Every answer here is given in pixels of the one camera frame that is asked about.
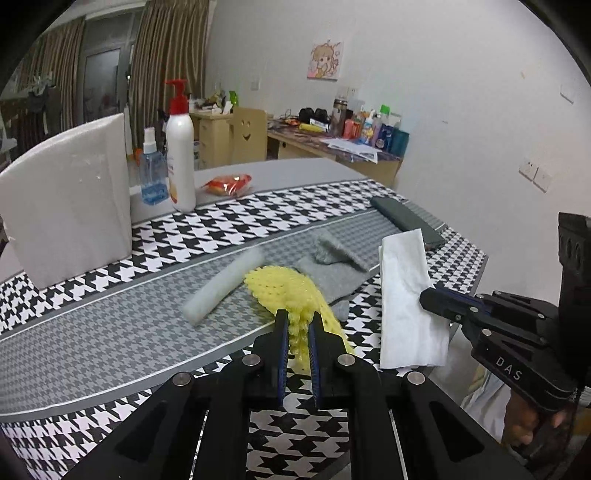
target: gray sock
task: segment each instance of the gray sock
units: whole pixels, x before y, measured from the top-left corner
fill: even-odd
[[[349,318],[349,298],[333,303],[330,308],[340,323],[345,323]]]
[[[359,255],[342,244],[328,230],[321,230],[315,234],[316,251],[314,259],[317,263],[330,265],[337,262],[351,263],[359,270],[368,271],[371,265],[368,265]]]
[[[295,267],[311,278],[329,304],[334,302],[331,308],[335,317],[340,322],[346,322],[349,317],[349,298],[344,297],[368,279],[371,266],[328,230],[315,235],[314,241],[314,255],[300,258]]]

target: brown curtain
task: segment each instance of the brown curtain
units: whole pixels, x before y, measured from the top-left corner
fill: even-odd
[[[186,79],[185,92],[203,96],[205,33],[209,0],[151,0],[144,9],[129,80],[129,113],[134,148],[144,128],[166,111],[174,96],[165,80]]]
[[[36,76],[53,72],[53,81],[61,92],[61,131],[76,125],[76,77],[84,23],[84,18],[80,17],[45,32],[21,63],[19,90],[29,86]]]

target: human hand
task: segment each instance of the human hand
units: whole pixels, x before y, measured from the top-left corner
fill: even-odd
[[[567,413],[559,411],[552,415],[550,422],[553,428],[558,427],[566,419]],[[505,409],[505,428],[503,442],[512,446],[522,443],[529,445],[534,439],[534,430],[540,422],[538,412],[523,398],[511,390],[511,398]]]

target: paper sheet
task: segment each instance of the paper sheet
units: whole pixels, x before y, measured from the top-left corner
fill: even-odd
[[[378,162],[378,153],[380,150],[370,147],[369,145],[357,144],[342,138],[326,138],[320,141],[327,144],[329,148],[335,148],[344,152],[353,153],[374,163]]]
[[[382,277],[381,368],[444,365],[449,321],[421,307],[432,287],[420,229],[387,236],[380,248]]]

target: white lotion bottle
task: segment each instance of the white lotion bottle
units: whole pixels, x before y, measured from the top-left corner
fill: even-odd
[[[168,80],[174,85],[175,97],[170,100],[170,118],[166,125],[168,144],[168,191],[179,212],[192,212],[197,205],[193,177],[193,121],[189,116],[189,100],[183,94],[185,80]]]

